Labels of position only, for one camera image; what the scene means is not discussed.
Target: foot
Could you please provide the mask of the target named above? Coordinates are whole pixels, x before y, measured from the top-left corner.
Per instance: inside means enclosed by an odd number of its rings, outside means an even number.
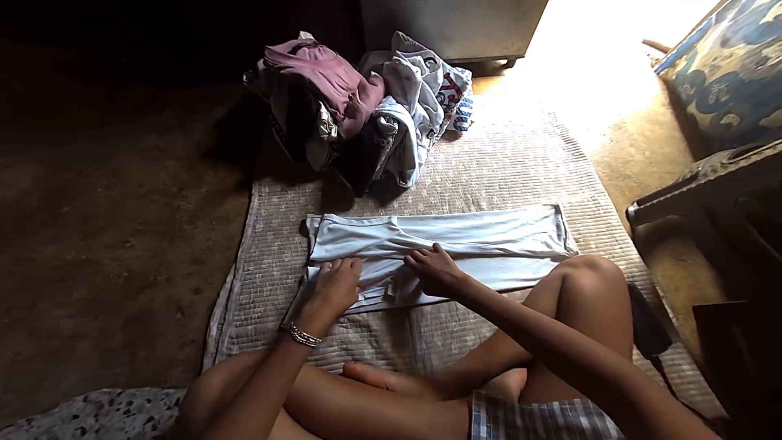
[[[489,380],[481,390],[489,395],[505,399],[512,403],[518,403],[518,397],[527,383],[527,369],[514,368]]]
[[[342,375],[349,379],[364,382],[375,388],[393,391],[409,397],[418,397],[436,402],[445,400],[443,393],[435,387],[431,380],[425,377],[397,373],[356,362],[345,362]]]

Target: hand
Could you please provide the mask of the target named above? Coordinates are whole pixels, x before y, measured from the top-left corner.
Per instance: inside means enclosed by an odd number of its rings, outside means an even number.
[[[413,270],[421,280],[424,292],[430,296],[457,300],[460,284],[469,277],[439,243],[434,243],[431,251],[412,251],[404,258],[404,264]]]
[[[312,302],[341,316],[358,300],[358,279],[364,263],[359,258],[345,258],[324,263],[317,275]]]

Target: cushion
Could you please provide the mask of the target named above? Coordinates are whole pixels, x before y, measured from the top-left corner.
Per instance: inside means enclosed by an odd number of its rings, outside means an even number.
[[[782,1],[731,0],[655,72],[713,151],[782,138]]]

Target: maroon shirt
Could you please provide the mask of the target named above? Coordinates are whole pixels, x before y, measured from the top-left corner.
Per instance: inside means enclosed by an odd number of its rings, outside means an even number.
[[[386,95],[383,78],[369,81],[344,58],[315,40],[291,40],[267,46],[266,63],[284,75],[306,78],[332,109],[339,137],[358,134]]]

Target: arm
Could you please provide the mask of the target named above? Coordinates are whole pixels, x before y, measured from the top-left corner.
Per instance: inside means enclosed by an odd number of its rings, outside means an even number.
[[[628,438],[719,438],[621,355],[474,280],[439,244],[432,251],[413,252],[405,263],[427,294],[459,301],[491,321],[600,406]]]
[[[296,326],[323,338],[334,321],[357,300],[361,269],[361,260],[356,258],[324,264],[314,296],[302,308]],[[285,397],[311,351],[311,347],[299,344],[289,334],[283,335],[203,437],[268,438]]]

